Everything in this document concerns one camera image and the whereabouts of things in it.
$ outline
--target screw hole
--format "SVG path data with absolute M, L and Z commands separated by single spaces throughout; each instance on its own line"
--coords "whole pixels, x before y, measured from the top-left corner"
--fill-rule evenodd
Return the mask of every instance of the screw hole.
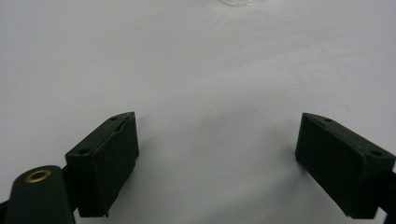
M 382 156 L 382 154 L 380 152 L 377 152 L 377 151 L 370 151 L 370 154 L 372 154 L 373 156 L 377 156 L 377 157 Z
M 42 181 L 43 179 L 47 178 L 50 174 L 51 174 L 50 170 L 39 170 L 29 174 L 26 177 L 25 181 L 27 183 L 33 184 Z
M 79 155 L 85 155 L 85 154 L 87 154 L 88 152 L 90 152 L 89 149 L 83 148 L 82 150 L 80 150 L 80 151 L 78 152 L 78 154 L 79 154 Z
M 119 131 L 121 131 L 122 125 L 120 125 L 119 127 L 117 127 L 117 129 L 114 130 L 114 133 L 117 133 Z

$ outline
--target white table surface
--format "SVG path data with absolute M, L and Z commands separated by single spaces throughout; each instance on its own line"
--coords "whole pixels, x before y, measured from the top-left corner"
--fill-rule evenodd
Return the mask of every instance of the white table surface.
M 303 172 L 303 112 L 396 153 L 396 2 L 1 1 L 0 201 L 105 119 L 141 156 L 109 218 L 78 223 L 382 223 Z

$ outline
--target clear glass object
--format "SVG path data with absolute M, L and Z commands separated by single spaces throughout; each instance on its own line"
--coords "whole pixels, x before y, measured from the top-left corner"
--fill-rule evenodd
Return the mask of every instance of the clear glass object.
M 263 1 L 264 0 L 220 0 L 220 2 L 223 2 L 223 3 L 233 6 L 233 7 L 254 6 L 254 5 L 257 5 Z

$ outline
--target glass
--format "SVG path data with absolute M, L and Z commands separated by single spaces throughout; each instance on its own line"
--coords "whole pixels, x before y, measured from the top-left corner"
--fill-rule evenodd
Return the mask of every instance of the glass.
M 220 1 L 233 7 L 243 7 L 243 6 L 248 7 L 259 4 L 264 0 L 220 0 Z

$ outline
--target brass insert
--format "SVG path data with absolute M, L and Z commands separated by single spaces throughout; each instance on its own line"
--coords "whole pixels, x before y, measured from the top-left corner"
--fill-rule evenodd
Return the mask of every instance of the brass insert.
M 38 171 L 35 171 L 35 172 L 29 174 L 26 177 L 25 181 L 27 183 L 34 184 L 34 183 L 40 182 L 41 180 L 49 177 L 50 173 L 51 173 L 51 171 L 49 171 L 49 170 L 38 170 Z

